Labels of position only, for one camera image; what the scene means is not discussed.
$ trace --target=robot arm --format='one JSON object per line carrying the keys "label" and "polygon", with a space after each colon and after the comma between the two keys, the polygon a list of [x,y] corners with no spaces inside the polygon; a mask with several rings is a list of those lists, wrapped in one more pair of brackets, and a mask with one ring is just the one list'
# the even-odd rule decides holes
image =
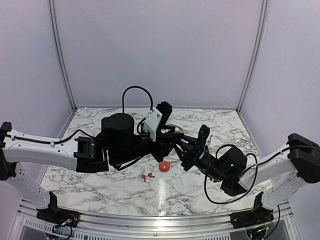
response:
{"label": "robot arm", "polygon": [[121,171],[143,156],[152,154],[163,161],[183,133],[166,122],[172,106],[162,102],[152,108],[144,122],[148,132],[134,134],[134,119],[125,113],[116,113],[101,121],[101,132],[96,137],[79,136],[66,139],[27,135],[12,129],[10,122],[0,128],[0,181],[5,181],[28,198],[37,208],[37,218],[59,223],[79,213],[58,207],[53,192],[43,189],[23,168],[21,162],[53,165],[79,173],[97,173],[109,170],[109,164]]}
{"label": "robot arm", "polygon": [[247,168],[247,157],[236,146],[231,147],[219,159],[208,151],[210,129],[202,125],[198,138],[184,136],[175,147],[188,171],[192,166],[199,168],[229,196],[247,194],[253,186],[277,176],[281,178],[267,191],[260,192],[252,210],[231,214],[235,229],[244,228],[273,220],[273,210],[306,184],[320,182],[320,148],[296,133],[288,136],[288,142],[272,154]]}

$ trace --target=marble tabletop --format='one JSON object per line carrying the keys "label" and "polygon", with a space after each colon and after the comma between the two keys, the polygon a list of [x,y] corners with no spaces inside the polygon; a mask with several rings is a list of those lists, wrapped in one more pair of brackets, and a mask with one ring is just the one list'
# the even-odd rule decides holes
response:
{"label": "marble tabletop", "polygon": [[[78,109],[71,121],[65,137],[76,129],[91,135],[100,132],[101,119],[121,113],[120,108]],[[127,108],[137,124],[147,113],[145,108]],[[235,144],[245,154],[255,153],[256,149],[236,111],[213,109],[175,108],[168,123],[181,125],[185,134],[198,136],[202,124],[210,128],[213,137],[209,150],[212,155],[223,144]],[[159,164],[150,155],[138,163],[117,171],[110,167],[108,172],[77,173],[65,168],[49,166],[41,186],[53,191],[60,207],[79,211],[108,213],[131,216],[190,216],[230,212],[251,208],[255,195],[271,185],[265,181],[256,186],[243,199],[228,204],[210,203],[204,193],[205,176],[194,166],[188,172],[173,150],[165,158],[171,165],[168,172],[160,172]],[[248,165],[254,163],[248,159]],[[155,178],[141,178],[142,174],[152,173]],[[220,189],[220,183],[207,184],[208,194],[215,201],[232,199]]]}

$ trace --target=red ball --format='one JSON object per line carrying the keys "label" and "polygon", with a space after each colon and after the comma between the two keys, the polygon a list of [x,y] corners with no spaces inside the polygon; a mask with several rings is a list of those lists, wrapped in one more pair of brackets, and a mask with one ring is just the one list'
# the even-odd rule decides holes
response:
{"label": "red ball", "polygon": [[163,172],[169,171],[170,170],[170,163],[168,163],[167,161],[160,162],[159,169]]}

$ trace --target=white panel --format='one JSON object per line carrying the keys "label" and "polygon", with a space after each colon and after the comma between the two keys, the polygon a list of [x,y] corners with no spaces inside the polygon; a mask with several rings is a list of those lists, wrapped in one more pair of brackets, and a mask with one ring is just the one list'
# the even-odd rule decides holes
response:
{"label": "white panel", "polygon": [[[155,103],[237,106],[261,0],[58,0],[62,50],[78,106],[120,106],[130,85]],[[147,106],[131,90],[128,106]]]}
{"label": "white panel", "polygon": [[[320,1],[270,1],[266,32],[241,112],[262,156],[298,133],[320,144]],[[301,239],[319,239],[320,184],[289,200]]]}
{"label": "white panel", "polygon": [[[0,1],[0,125],[57,137],[71,109],[45,0]],[[24,165],[37,179],[41,165]],[[0,239],[8,239],[21,195],[0,182]]]}

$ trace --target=cable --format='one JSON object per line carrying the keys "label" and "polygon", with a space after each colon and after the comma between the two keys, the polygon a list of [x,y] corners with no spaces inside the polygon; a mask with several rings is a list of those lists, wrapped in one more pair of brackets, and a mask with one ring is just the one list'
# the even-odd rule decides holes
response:
{"label": "cable", "polygon": [[272,229],[272,231],[271,231],[266,237],[263,238],[264,240],[267,239],[267,238],[269,238],[270,235],[274,233],[274,231],[276,230],[276,228],[277,228],[278,225],[279,225],[280,217],[281,217],[281,211],[280,211],[279,205],[278,205],[277,207],[278,207],[278,211],[279,211],[278,221],[276,222],[276,225],[274,226],[274,228]]}
{"label": "cable", "polygon": [[144,117],[139,123],[138,125],[136,126],[136,132],[140,135],[140,136],[149,136],[150,135],[150,132],[147,132],[147,133],[142,133],[142,123],[146,120],[146,118]]}
{"label": "cable", "polygon": [[[77,129],[74,133],[72,133],[70,136],[66,137],[65,139],[59,140],[59,141],[54,141],[53,143],[56,144],[62,144],[65,143],[66,141],[69,141],[74,135],[76,135],[78,132],[83,133],[84,135],[90,137],[90,138],[94,138],[94,136],[86,133],[85,131],[83,131],[82,129]],[[11,135],[6,134],[5,135],[8,138],[12,138]],[[32,143],[38,143],[38,144],[51,144],[51,141],[43,141],[43,140],[37,140],[37,139],[32,139],[32,138],[27,138],[27,137],[22,137],[22,136],[14,136],[14,139],[17,140],[22,140],[22,141],[27,141],[27,142],[32,142]]]}
{"label": "cable", "polygon": [[[209,153],[208,146],[205,147],[205,151],[207,151],[207,152]],[[248,153],[248,154],[246,155],[246,157],[249,156],[249,155],[252,155],[252,156],[254,157],[254,160],[255,160],[256,163],[258,162],[257,157],[256,157],[255,154],[253,154],[253,153]],[[208,193],[207,193],[207,179],[208,179],[208,174],[209,174],[209,170],[210,170],[210,157],[209,157],[209,154],[207,154],[207,158],[208,158],[208,168],[207,168],[206,173],[205,173],[204,186],[203,186],[203,188],[204,188],[204,194],[205,194],[206,198],[209,200],[209,202],[211,202],[211,203],[213,203],[213,204],[218,204],[218,205],[225,205],[225,204],[234,203],[234,202],[236,202],[236,201],[244,198],[246,195],[248,195],[249,192],[250,192],[250,191],[253,189],[253,187],[255,186],[255,182],[256,182],[256,179],[257,179],[257,175],[258,175],[258,165],[257,165],[257,164],[256,164],[256,168],[255,168],[255,174],[254,174],[253,182],[252,182],[250,188],[246,191],[245,194],[243,194],[242,196],[240,196],[240,197],[238,197],[238,198],[236,198],[236,199],[233,199],[233,200],[230,200],[230,201],[226,201],[226,202],[217,202],[217,201],[211,200],[210,197],[209,197],[209,195],[208,195]]]}
{"label": "cable", "polygon": [[72,236],[73,230],[70,225],[67,225],[67,226],[70,228],[70,234],[67,238],[61,238],[62,236],[60,236],[60,237],[48,236],[45,231],[43,231],[43,233],[44,233],[47,240],[69,240]]}
{"label": "cable", "polygon": [[145,89],[144,87],[142,86],[137,86],[137,85],[134,85],[134,86],[130,86],[128,87],[126,90],[124,90],[124,92],[122,93],[122,113],[124,114],[125,113],[125,95],[126,95],[126,92],[130,89],[141,89],[143,90],[146,94],[148,94],[149,98],[150,98],[150,110],[152,110],[152,108],[154,107],[154,100],[152,99],[152,96],[150,94],[150,92]]}
{"label": "cable", "polygon": [[133,164],[137,163],[142,157],[138,157],[136,160],[133,160],[132,162],[128,163],[127,165],[120,167],[119,171],[124,170],[130,166],[132,166]]}
{"label": "cable", "polygon": [[218,160],[218,152],[221,150],[221,149],[223,149],[223,148],[225,148],[225,147],[236,147],[236,145],[233,145],[233,144],[225,144],[225,145],[222,145],[221,147],[219,147],[218,149],[217,149],[217,151],[215,152],[215,158]]}
{"label": "cable", "polygon": [[265,160],[264,162],[260,162],[260,163],[258,163],[258,164],[255,164],[255,165],[252,165],[252,166],[248,167],[246,170],[244,170],[244,171],[242,172],[242,174],[246,173],[248,170],[252,169],[252,168],[255,167],[255,166],[261,166],[261,165],[263,165],[263,164],[266,164],[266,163],[270,162],[270,161],[273,160],[276,156],[280,155],[280,154],[283,153],[284,151],[287,151],[287,150],[289,150],[289,149],[295,149],[295,148],[312,149],[312,150],[315,150],[315,151],[320,152],[320,149],[315,148],[315,147],[312,147],[312,146],[305,146],[305,145],[289,146],[289,147],[286,147],[286,148],[284,148],[283,150],[275,153],[273,156],[271,156],[270,158],[268,158],[268,159]]}

